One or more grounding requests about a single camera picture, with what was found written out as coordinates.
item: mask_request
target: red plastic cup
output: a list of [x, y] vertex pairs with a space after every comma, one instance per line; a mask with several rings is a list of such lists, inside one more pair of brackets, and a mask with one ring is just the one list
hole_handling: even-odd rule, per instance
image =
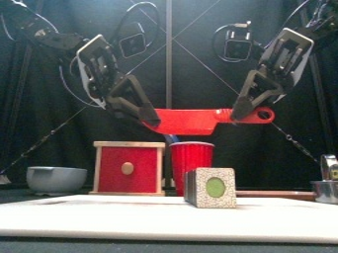
[[169, 146], [171, 168], [177, 196], [183, 196], [183, 177], [187, 171], [199, 167], [211, 167], [213, 144], [199, 141], [184, 141]]

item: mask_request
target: red wooden box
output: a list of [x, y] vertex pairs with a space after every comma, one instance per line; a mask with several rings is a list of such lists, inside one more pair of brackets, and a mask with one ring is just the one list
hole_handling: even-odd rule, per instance
[[91, 194], [163, 195], [161, 142], [95, 141], [96, 164]]

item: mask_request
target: black backdrop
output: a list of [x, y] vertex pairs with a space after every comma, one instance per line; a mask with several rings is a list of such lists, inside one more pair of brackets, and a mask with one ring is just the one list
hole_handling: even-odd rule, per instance
[[[101, 34], [109, 38], [127, 9], [137, 1], [53, 0], [25, 1], [32, 9], [42, 7], [42, 16], [61, 33], [78, 33], [85, 38]], [[140, 55], [119, 58], [119, 67], [139, 78], [156, 108], [167, 105], [167, 1], [152, 0], [161, 15], [161, 30], [153, 46]], [[268, 43], [296, 7], [294, 0], [183, 0], [172, 1], [171, 104], [176, 109], [231, 108], [253, 59], [231, 64], [221, 62], [211, 50], [215, 30], [232, 23], [252, 22], [255, 40]], [[153, 23], [141, 13], [128, 22], [143, 24], [148, 38]], [[299, 18], [288, 24], [299, 26]], [[85, 106], [65, 91], [56, 59], [25, 39], [8, 24], [16, 42], [0, 33], [0, 143], [1, 168], [6, 168], [24, 151], [48, 135]], [[319, 80], [312, 79], [307, 65], [292, 92], [275, 105], [271, 125], [219, 125], [208, 136], [180, 136], [215, 144], [213, 166], [232, 167], [239, 188], [307, 189], [319, 180], [320, 154], [336, 153], [338, 96], [336, 43], [316, 54]], [[88, 101], [78, 79], [62, 70], [65, 83]], [[306, 156], [286, 139], [290, 135], [307, 149]], [[87, 107], [49, 140], [10, 167], [13, 183], [25, 182], [28, 166], [72, 166], [88, 169], [92, 184], [95, 148], [92, 142], [164, 141], [164, 137], [128, 119], [115, 119], [97, 108]]]

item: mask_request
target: gray bowl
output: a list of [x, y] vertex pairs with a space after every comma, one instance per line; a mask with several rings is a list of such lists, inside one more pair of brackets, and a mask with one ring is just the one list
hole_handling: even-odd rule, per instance
[[316, 202], [338, 204], [338, 181], [311, 181], [314, 198]]
[[26, 183], [36, 195], [73, 194], [85, 182], [87, 170], [66, 167], [28, 167]]

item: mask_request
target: cable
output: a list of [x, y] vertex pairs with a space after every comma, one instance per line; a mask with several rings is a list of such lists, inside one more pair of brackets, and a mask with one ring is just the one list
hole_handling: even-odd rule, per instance
[[4, 15], [1, 13], [1, 24], [2, 24], [2, 30], [5, 32], [5, 35], [6, 35], [6, 38], [13, 41], [13, 42], [17, 42], [17, 40], [13, 39], [13, 37], [10, 36], [9, 32], [8, 32], [8, 29], [6, 29], [6, 25], [5, 25], [5, 19], [4, 19]]
[[147, 44], [147, 47], [149, 47], [159, 35], [159, 32], [160, 32], [160, 13], [159, 13], [159, 9], [156, 7], [156, 5], [151, 2], [140, 2], [135, 5], [132, 5], [132, 7], [127, 10], [127, 13], [124, 14], [121, 20], [120, 20], [120, 23], [117, 25], [117, 28], [115, 30], [115, 33], [113, 33], [113, 36], [109, 40], [109, 42], [112, 43], [112, 41], [117, 41], [119, 40], [119, 36], [120, 36], [120, 31], [121, 31], [121, 27], [125, 23], [125, 20], [129, 18], [129, 16], [132, 15], [132, 13], [135, 11], [137, 11], [143, 6], [148, 6], [151, 7], [153, 10], [155, 10], [155, 16], [156, 16], [156, 20], [155, 20], [155, 23], [156, 23], [156, 31], [155, 31], [155, 37], [153, 39], [148, 42]]
[[310, 1], [312, 1], [312, 0], [306, 0], [306, 1], [295, 8], [295, 10], [292, 11], [292, 13], [288, 15], [288, 17], [286, 18], [286, 20], [284, 20], [283, 23], [282, 23], [282, 28], [279, 29], [278, 34], [275, 35], [274, 39], [268, 42], [268, 44], [264, 46], [264, 49], [267, 49], [267, 47], [268, 47], [268, 46], [271, 45], [271, 43], [274, 42], [275, 38], [278, 37], [278, 35], [279, 35], [282, 29], [284, 28], [284, 26], [286, 26], [286, 24], [288, 23], [288, 21], [290, 21], [290, 19], [292, 18], [292, 16], [294, 16], [295, 14], [298, 14], [298, 13], [302, 11], [302, 9], [303, 9], [304, 7], [307, 7]]

